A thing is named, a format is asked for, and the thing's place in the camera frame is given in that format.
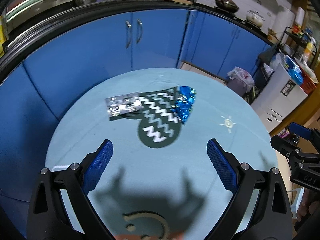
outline white ceramic pot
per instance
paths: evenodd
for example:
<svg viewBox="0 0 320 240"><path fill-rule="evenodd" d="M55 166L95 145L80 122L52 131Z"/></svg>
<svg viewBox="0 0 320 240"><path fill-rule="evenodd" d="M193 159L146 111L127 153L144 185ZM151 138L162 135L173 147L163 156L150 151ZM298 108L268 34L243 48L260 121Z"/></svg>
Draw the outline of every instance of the white ceramic pot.
<svg viewBox="0 0 320 240"><path fill-rule="evenodd" d="M261 28L263 25L264 18L258 12L254 12L252 10L248 12L249 13L247 14L247 21Z"/></svg>

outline white appliance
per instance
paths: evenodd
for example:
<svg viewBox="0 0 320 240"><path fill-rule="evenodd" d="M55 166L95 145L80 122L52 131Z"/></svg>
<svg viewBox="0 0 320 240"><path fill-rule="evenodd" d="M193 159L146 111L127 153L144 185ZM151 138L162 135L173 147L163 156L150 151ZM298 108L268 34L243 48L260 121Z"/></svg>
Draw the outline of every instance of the white appliance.
<svg viewBox="0 0 320 240"><path fill-rule="evenodd" d="M279 65L251 107L268 132L271 132L307 96L302 88L293 82L286 69Z"/></svg>

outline floor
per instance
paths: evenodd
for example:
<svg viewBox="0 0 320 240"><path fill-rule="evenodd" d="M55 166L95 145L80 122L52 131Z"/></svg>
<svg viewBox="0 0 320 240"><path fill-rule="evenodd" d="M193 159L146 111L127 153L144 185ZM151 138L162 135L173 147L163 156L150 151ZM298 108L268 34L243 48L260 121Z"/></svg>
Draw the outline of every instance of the floor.
<svg viewBox="0 0 320 240"><path fill-rule="evenodd" d="M225 82L224 82L223 80L221 80L220 78L217 78L217 77L214 77L214 76L212 76L212 75L209 75L208 73L203 72L202 70L200 70L200 69L198 69L198 68L196 68L196 67L193 67L193 66L191 66L191 65L189 65L189 64L187 64L187 63L183 63L183 65L181 66L181 69L187 70L187 71L192 71L192 72L195 72L195 73L204 75L204 76L206 76L206 77L210 77L210 78L212 78L212 79L220 82L221 84L226 85Z"/></svg>

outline cabinet handle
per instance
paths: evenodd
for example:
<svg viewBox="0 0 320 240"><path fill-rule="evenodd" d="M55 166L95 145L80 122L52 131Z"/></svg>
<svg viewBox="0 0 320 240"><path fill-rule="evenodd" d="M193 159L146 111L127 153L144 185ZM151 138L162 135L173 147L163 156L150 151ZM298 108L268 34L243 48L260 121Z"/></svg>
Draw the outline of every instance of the cabinet handle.
<svg viewBox="0 0 320 240"><path fill-rule="evenodd" d="M129 32L129 40L127 42L127 45L125 46L125 48L129 48L130 44L131 44L131 41L132 41L132 29L131 29L131 24L129 21L125 21L126 25L127 25L127 29L128 29L128 32Z"/></svg>
<svg viewBox="0 0 320 240"><path fill-rule="evenodd" d="M233 27L232 29L232 33L231 33L231 37L233 37L233 35L235 35L235 31L236 31L237 27Z"/></svg>
<svg viewBox="0 0 320 240"><path fill-rule="evenodd" d="M239 34L240 34L240 30L238 30L238 34L237 34L236 39L238 39L238 38L239 38Z"/></svg>
<svg viewBox="0 0 320 240"><path fill-rule="evenodd" d="M139 38L137 38L137 43L139 43L140 42L140 40L141 40L141 38L142 38L142 34L143 34L143 28L142 28L142 22L141 22L141 20L140 19L138 19L137 20L137 22L138 22L138 26L140 27L140 36L139 36Z"/></svg>

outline kitchen counter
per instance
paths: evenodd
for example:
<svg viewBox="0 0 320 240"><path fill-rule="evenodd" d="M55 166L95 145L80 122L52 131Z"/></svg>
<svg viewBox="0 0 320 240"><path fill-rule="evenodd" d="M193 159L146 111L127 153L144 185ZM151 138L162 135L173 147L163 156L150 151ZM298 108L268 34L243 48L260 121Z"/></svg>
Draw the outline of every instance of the kitchen counter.
<svg viewBox="0 0 320 240"><path fill-rule="evenodd" d="M212 14L238 25L265 43L272 45L270 41L252 29L217 13L215 8L202 4L187 5L163 0L114 0L91 3L49 17L21 33L13 41L9 41L9 45L5 48L6 53L0 59L0 81L33 51L71 29L112 15L154 9L188 9Z"/></svg>
<svg viewBox="0 0 320 240"><path fill-rule="evenodd" d="M195 3L194 5L190 5L191 7L194 8L194 10L199 10L199 11L203 11L205 13L209 13L209 14L212 14L212 15L215 15L217 17L220 17L228 22L231 22L237 26L239 26L240 28L243 28L245 29L246 31L256 35L257 37L259 37L260 39L262 39L266 44L272 46L273 43L271 41L269 41L267 38L266 38L266 34L264 33L258 33L257 31L247 27L246 25L242 24L241 22L239 22L238 20L235 20L235 19L232 19L232 18L229 18L223 14L220 13L220 10L217 9L217 8L214 8L214 7L210 7L210 6L207 6L207 5L204 5L204 4L200 4L200 3Z"/></svg>

